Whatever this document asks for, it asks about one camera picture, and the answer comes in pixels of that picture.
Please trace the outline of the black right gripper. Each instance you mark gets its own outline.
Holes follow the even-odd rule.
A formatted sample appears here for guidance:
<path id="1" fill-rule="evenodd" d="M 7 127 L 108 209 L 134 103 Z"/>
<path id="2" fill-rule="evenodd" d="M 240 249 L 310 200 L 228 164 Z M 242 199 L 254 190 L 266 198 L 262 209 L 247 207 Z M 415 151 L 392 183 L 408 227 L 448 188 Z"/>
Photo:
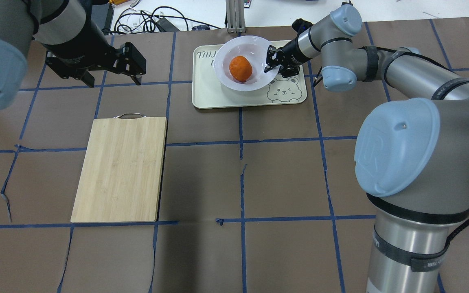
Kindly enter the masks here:
<path id="1" fill-rule="evenodd" d="M 270 72 L 277 66 L 280 67 L 278 73 L 282 78 L 287 79 L 297 76 L 301 69 L 302 54 L 298 48 L 298 39 L 294 38 L 281 48 L 270 45 L 266 52 L 266 66 L 264 73 Z"/>

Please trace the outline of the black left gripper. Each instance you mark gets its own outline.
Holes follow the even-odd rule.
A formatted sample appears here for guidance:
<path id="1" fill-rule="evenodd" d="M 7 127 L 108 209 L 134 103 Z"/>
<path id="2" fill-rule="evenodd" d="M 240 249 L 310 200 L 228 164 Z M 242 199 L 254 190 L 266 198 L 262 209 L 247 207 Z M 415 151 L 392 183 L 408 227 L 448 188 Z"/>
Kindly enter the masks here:
<path id="1" fill-rule="evenodd" d="M 106 70 L 129 76 L 136 85 L 142 84 L 147 61 L 131 42 L 115 49 L 91 20 L 81 30 L 61 44 L 44 44 L 48 51 L 45 63 L 61 79 L 73 78 L 93 88 L 95 78 L 90 71 Z"/>

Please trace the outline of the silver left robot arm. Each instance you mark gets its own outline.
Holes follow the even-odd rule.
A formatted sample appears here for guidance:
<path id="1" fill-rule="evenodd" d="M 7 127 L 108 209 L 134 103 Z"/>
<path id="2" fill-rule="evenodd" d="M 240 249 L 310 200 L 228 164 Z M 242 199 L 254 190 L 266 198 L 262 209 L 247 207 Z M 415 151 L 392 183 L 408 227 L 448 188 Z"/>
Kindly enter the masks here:
<path id="1" fill-rule="evenodd" d="M 47 49 L 45 63 L 60 77 L 94 87 L 91 71 L 130 76 L 136 85 L 147 61 L 130 42 L 111 46 L 93 22 L 92 8 L 108 0 L 0 0 L 0 110 L 10 106 L 28 68 L 32 41 Z"/>

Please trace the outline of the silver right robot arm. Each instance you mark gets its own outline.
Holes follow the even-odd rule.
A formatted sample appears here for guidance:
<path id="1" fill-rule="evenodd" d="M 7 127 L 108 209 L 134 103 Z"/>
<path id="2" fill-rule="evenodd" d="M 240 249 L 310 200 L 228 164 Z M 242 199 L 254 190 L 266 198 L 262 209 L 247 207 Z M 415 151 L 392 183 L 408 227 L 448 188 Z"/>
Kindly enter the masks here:
<path id="1" fill-rule="evenodd" d="M 379 105 L 355 144 L 355 176 L 377 209 L 368 293 L 432 293 L 451 241 L 469 226 L 469 78 L 412 48 L 354 48 L 363 27 L 344 2 L 297 36 L 267 48 L 266 72 L 283 77 L 320 56 L 324 88 L 382 80 L 407 97 Z"/>

